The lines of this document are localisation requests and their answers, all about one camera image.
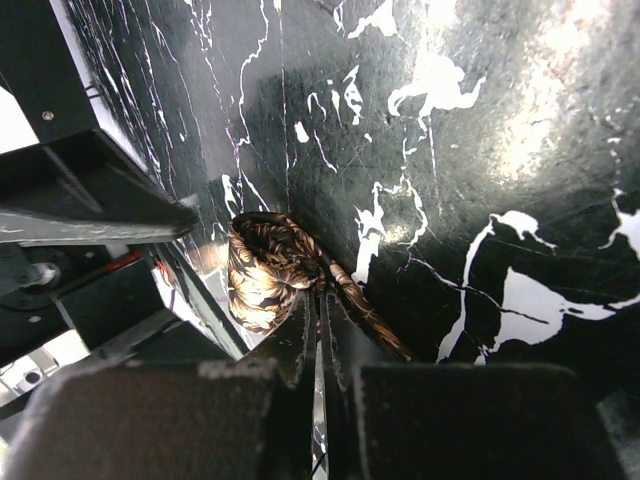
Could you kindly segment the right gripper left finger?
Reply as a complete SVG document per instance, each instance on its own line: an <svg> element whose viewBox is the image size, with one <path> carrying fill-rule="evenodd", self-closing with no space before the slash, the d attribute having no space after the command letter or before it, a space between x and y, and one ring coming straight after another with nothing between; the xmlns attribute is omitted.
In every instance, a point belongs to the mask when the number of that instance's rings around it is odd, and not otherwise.
<svg viewBox="0 0 640 480"><path fill-rule="evenodd" d="M8 479L308 479L313 296L237 361L86 359L29 400Z"/></svg>

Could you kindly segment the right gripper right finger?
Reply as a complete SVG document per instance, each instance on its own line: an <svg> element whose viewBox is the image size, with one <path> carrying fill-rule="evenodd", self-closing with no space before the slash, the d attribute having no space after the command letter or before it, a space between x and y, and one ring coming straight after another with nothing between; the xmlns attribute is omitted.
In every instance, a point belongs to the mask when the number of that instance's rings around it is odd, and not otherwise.
<svg viewBox="0 0 640 480"><path fill-rule="evenodd" d="M403 363L319 301L331 479L622 479L595 408L548 364Z"/></svg>

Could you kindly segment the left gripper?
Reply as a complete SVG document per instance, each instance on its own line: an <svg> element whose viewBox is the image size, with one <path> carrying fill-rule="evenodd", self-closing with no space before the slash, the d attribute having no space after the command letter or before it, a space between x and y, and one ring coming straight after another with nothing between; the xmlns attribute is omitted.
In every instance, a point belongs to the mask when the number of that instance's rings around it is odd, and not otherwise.
<svg viewBox="0 0 640 480"><path fill-rule="evenodd" d="M179 273L189 320L143 248L101 245L168 242L197 222L101 130L2 154L1 364L68 331L98 359L242 358L246 343L193 275Z"/></svg>

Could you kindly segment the brown floral patterned tie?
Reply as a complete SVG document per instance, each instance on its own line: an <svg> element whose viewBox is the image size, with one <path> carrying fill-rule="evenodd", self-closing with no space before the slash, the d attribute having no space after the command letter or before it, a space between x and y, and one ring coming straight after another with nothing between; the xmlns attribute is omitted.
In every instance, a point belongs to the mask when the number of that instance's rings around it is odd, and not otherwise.
<svg viewBox="0 0 640 480"><path fill-rule="evenodd" d="M229 310L243 328L268 336L285 321L298 292L320 294L330 285L367 336L402 361L414 359L356 282L294 220L282 213L245 212L231 221Z"/></svg>

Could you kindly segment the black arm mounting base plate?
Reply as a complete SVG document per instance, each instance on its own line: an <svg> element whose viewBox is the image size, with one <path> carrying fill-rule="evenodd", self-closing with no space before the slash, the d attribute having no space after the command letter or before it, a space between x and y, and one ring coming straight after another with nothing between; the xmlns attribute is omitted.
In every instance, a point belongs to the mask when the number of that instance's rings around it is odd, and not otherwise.
<svg viewBox="0 0 640 480"><path fill-rule="evenodd" d="M49 1L1 3L1 85L41 142L99 127Z"/></svg>

